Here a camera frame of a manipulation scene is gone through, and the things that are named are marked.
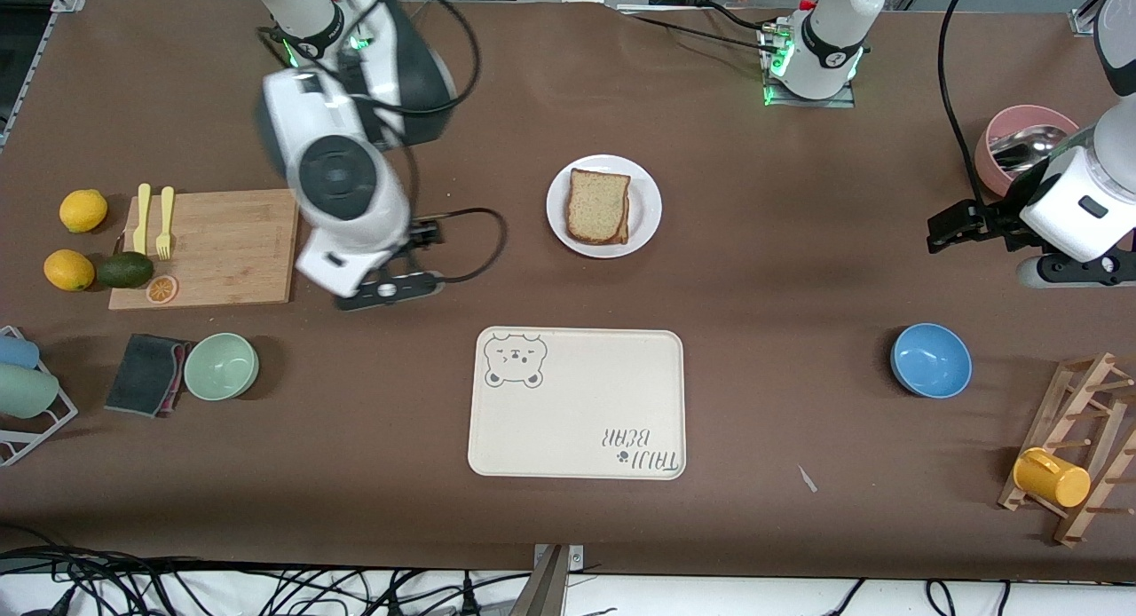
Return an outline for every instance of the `bear drawing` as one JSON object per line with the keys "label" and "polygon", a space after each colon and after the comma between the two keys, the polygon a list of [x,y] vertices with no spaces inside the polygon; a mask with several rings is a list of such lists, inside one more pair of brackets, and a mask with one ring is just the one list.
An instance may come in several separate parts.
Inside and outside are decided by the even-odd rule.
{"label": "bear drawing", "polygon": [[499,388],[503,382],[524,383],[527,388],[536,388],[544,381],[541,364],[549,356],[549,348],[540,336],[494,334],[485,344],[485,357],[490,369],[485,373],[485,382],[492,388]]}

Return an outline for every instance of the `white plate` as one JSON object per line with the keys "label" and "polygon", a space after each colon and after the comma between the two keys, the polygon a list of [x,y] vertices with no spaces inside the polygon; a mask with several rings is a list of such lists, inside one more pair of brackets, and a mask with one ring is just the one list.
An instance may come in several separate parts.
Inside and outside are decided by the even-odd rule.
{"label": "white plate", "polygon": [[[568,205],[573,168],[628,175],[632,178],[632,184],[627,189],[627,243],[590,245],[568,235],[565,208]],[[659,220],[662,219],[662,195],[659,194],[658,184],[640,164],[624,159],[621,156],[593,155],[576,159],[560,170],[552,180],[552,185],[549,186],[549,198],[544,208],[549,215],[549,225],[552,226],[552,232],[557,233],[561,243],[585,257],[615,259],[615,257],[630,255],[643,248],[654,236],[654,231],[659,228]]]}
{"label": "white plate", "polygon": [[671,332],[490,327],[474,365],[468,459],[483,476],[670,481],[686,467]]}

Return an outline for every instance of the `white scrap of paper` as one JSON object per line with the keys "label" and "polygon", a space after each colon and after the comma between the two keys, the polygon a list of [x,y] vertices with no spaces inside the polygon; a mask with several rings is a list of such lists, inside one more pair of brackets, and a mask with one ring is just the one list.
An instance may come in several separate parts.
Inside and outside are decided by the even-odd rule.
{"label": "white scrap of paper", "polygon": [[809,489],[812,490],[812,493],[816,494],[817,493],[817,484],[813,483],[812,478],[809,478],[809,475],[804,473],[804,468],[801,467],[801,464],[797,464],[796,468],[801,471],[801,478],[804,478],[804,484],[808,485]]}

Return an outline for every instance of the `light green bowl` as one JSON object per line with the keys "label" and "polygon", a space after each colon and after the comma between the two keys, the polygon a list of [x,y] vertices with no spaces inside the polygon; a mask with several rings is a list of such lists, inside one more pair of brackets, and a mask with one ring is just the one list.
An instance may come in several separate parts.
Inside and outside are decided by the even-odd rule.
{"label": "light green bowl", "polygon": [[185,386],[203,401],[240,397],[257,380],[260,358],[243,338],[222,332],[198,343],[185,361]]}

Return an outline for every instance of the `brown table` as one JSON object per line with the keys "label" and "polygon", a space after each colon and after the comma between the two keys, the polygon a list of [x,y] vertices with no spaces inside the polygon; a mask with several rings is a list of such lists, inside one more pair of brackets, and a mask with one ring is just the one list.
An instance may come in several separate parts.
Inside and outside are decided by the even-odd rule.
{"label": "brown table", "polygon": [[[525,567],[584,543],[610,572],[1130,580],[1136,523],[1103,517],[1069,550],[1054,519],[995,508],[1054,361],[1133,350],[1133,293],[1029,291],[996,242],[927,255],[925,220],[966,195],[935,81],[937,14],[885,14],[857,108],[762,107],[753,55],[601,6],[463,6],[485,75],[418,148],[421,210],[494,207],[510,247],[483,278],[341,314],[296,276],[292,302],[109,313],[43,281],[53,249],[106,252],[134,188],[278,188],[250,119],[272,58],[249,0],[89,0],[61,17],[0,156],[0,311],[43,348],[82,415],[0,472],[0,518],[77,544],[214,559]],[[671,22],[745,39],[701,13]],[[463,81],[442,9],[418,24]],[[1059,16],[961,14],[954,105],[974,140],[1010,103],[1081,123],[1112,103]],[[612,152],[658,180],[642,251],[577,257],[548,228],[552,175]],[[393,161],[402,166],[400,156]],[[59,200],[112,195],[70,235]],[[471,268],[471,219],[427,255]],[[905,394],[886,350],[941,322],[975,358],[949,401]],[[490,325],[667,328],[686,349],[690,464],[675,482],[484,478],[466,464],[474,341]],[[132,332],[232,331],[264,358],[236,402],[175,416],[101,411]],[[802,466],[819,486],[811,493]]]}

